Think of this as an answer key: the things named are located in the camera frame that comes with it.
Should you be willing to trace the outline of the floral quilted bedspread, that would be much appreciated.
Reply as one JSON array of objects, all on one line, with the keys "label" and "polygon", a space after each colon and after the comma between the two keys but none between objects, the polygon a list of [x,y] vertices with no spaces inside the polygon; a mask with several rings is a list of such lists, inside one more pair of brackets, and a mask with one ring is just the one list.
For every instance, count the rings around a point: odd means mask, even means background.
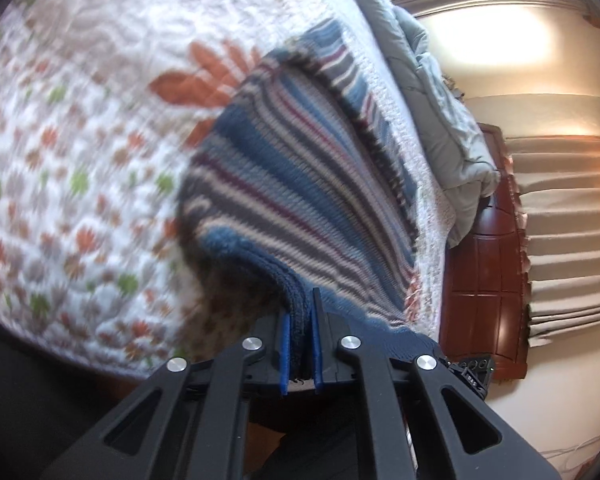
[{"label": "floral quilted bedspread", "polygon": [[437,336],[453,213],[355,0],[0,0],[0,325],[125,377],[231,344],[247,318],[213,313],[184,263],[176,191],[259,58],[325,18],[418,186],[398,323]]}]

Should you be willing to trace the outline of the dark wooden bed footboard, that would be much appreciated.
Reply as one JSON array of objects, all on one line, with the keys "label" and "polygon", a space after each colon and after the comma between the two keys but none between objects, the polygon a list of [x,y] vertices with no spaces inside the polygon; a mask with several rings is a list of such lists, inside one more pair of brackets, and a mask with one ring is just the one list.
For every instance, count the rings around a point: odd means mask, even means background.
[{"label": "dark wooden bed footboard", "polygon": [[501,129],[480,126],[500,183],[446,253],[439,341],[452,360],[490,356],[495,380],[527,375],[530,282],[526,220]]}]

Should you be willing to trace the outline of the beige pleated curtain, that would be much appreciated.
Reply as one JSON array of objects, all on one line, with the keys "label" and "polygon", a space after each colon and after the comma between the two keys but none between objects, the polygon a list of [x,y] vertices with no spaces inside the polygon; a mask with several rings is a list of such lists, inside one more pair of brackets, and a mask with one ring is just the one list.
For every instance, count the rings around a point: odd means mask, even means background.
[{"label": "beige pleated curtain", "polygon": [[529,344],[600,325],[600,136],[506,142],[526,231]]}]

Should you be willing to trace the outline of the grey rumpled comforter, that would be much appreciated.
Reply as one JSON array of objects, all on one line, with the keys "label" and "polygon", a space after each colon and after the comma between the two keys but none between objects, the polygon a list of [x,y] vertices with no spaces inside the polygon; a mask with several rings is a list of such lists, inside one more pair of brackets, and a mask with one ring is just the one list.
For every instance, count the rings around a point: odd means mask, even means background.
[{"label": "grey rumpled comforter", "polygon": [[446,85],[424,26],[390,0],[356,0],[414,119],[438,185],[455,211],[448,243],[455,247],[474,224],[480,200],[500,173],[468,108]]}]

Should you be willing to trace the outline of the striped knitted sweater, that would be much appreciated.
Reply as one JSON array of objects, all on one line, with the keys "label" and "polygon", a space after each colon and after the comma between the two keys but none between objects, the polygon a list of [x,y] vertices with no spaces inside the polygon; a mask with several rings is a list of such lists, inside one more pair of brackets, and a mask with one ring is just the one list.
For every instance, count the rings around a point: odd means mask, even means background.
[{"label": "striped knitted sweater", "polygon": [[265,55],[194,151],[178,241],[206,292],[275,296],[283,369],[308,368],[313,300],[393,359],[435,352],[416,301],[417,186],[341,24]]}]

